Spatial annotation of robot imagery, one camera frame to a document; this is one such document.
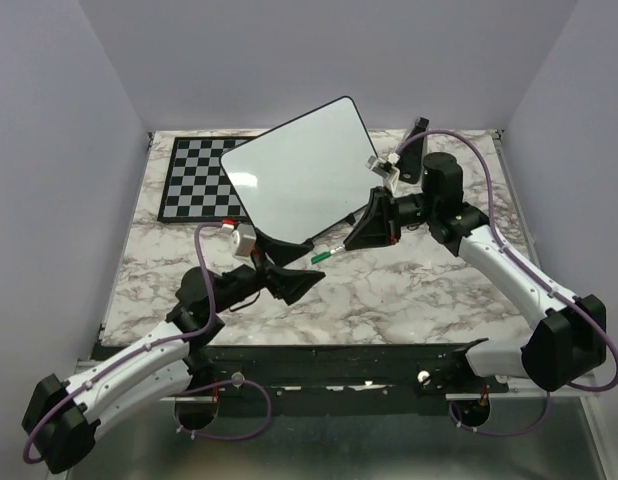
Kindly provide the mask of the green white marker pen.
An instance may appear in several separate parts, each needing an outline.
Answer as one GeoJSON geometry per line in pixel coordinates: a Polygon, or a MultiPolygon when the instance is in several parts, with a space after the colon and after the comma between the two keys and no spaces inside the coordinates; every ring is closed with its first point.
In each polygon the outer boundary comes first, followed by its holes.
{"type": "Polygon", "coordinates": [[[333,257],[334,255],[337,255],[341,252],[343,252],[345,250],[345,246],[344,245],[340,245],[338,247],[329,249],[327,251],[318,253],[316,255],[314,255],[311,259],[310,259],[310,263],[312,265],[317,265],[323,261],[325,261],[326,259],[329,259],[331,257],[333,257]]]}

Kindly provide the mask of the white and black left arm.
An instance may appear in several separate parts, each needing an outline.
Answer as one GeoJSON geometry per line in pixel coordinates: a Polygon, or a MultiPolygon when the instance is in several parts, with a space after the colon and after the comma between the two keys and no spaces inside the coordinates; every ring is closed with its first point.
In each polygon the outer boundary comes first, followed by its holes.
{"type": "Polygon", "coordinates": [[[24,463],[43,463],[51,473],[62,473],[84,459],[107,427],[134,408],[170,395],[203,393],[211,372],[196,356],[222,329],[220,312],[261,290],[291,305],[324,277],[318,271],[287,267],[312,250],[310,240],[285,242],[245,223],[214,226],[227,232],[241,265],[212,273],[201,246],[203,228],[196,227],[198,264],[184,274],[176,305],[163,321],[89,370],[64,380],[50,374],[36,384],[21,422],[27,434],[24,463]]]}

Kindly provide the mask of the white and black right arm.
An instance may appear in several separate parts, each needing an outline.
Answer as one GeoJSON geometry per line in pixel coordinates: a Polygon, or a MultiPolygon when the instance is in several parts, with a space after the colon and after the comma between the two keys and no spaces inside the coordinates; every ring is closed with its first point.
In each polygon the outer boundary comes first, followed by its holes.
{"type": "Polygon", "coordinates": [[[603,303],[554,282],[498,239],[487,215],[465,201],[463,170],[454,156],[427,155],[421,193],[402,197],[393,194],[399,177],[393,163],[372,156],[367,166],[383,184],[371,190],[345,250],[392,246],[404,229],[427,225],[439,244],[489,279],[532,330],[525,343],[481,339],[465,345],[448,370],[456,389],[469,392],[485,377],[507,376],[528,378],[554,392],[605,362],[603,303]]]}

